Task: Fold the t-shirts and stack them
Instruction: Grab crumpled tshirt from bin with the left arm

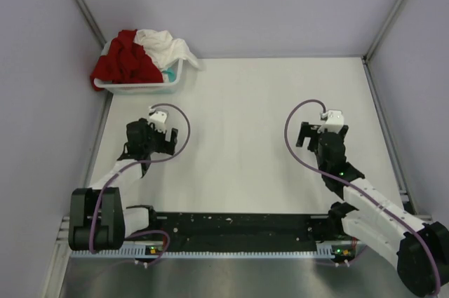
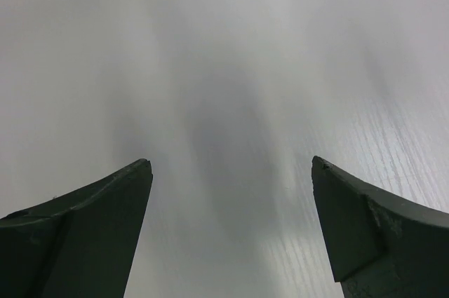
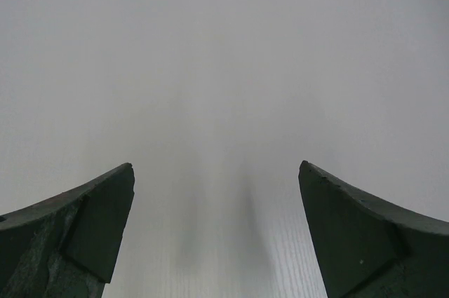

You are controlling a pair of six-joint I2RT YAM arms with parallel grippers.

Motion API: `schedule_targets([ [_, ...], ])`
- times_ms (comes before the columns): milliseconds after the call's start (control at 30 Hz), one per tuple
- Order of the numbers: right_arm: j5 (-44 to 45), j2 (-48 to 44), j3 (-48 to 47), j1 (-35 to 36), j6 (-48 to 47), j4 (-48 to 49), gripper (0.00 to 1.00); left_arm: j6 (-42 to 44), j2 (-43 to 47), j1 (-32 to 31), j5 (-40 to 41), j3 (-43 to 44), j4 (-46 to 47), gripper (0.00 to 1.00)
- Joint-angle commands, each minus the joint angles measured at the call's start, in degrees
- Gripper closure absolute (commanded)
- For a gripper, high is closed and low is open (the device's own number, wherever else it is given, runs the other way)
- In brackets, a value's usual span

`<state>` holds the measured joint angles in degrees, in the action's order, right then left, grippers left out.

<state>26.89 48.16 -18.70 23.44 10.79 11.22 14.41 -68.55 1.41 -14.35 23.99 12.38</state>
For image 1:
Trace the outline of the red t shirt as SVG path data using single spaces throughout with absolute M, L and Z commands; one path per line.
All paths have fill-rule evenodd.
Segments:
M 102 88 L 94 84 L 95 79 L 122 83 L 163 83 L 163 75 L 153 63 L 144 47 L 134 42 L 137 30 L 122 30 L 112 39 L 106 55 L 101 55 L 90 75 L 95 91 Z

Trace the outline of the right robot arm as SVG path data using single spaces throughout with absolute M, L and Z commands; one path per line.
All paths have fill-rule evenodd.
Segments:
M 326 187 L 340 198 L 330 211 L 329 234 L 365 243 L 387 260 L 410 292 L 436 294 L 448 284 L 448 229 L 427 223 L 392 203 L 357 170 L 345 155 L 348 126 L 337 132 L 303 122 L 296 142 L 316 157 L 316 170 Z

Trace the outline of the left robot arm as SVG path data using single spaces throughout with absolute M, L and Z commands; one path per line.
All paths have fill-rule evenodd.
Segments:
M 175 154 L 178 129 L 166 134 L 160 124 L 144 118 L 127 124 L 127 141 L 112 169 L 96 183 L 72 192 L 68 243 L 73 251 L 96 253 L 123 245 L 126 222 L 121 192 L 147 174 L 153 153 Z

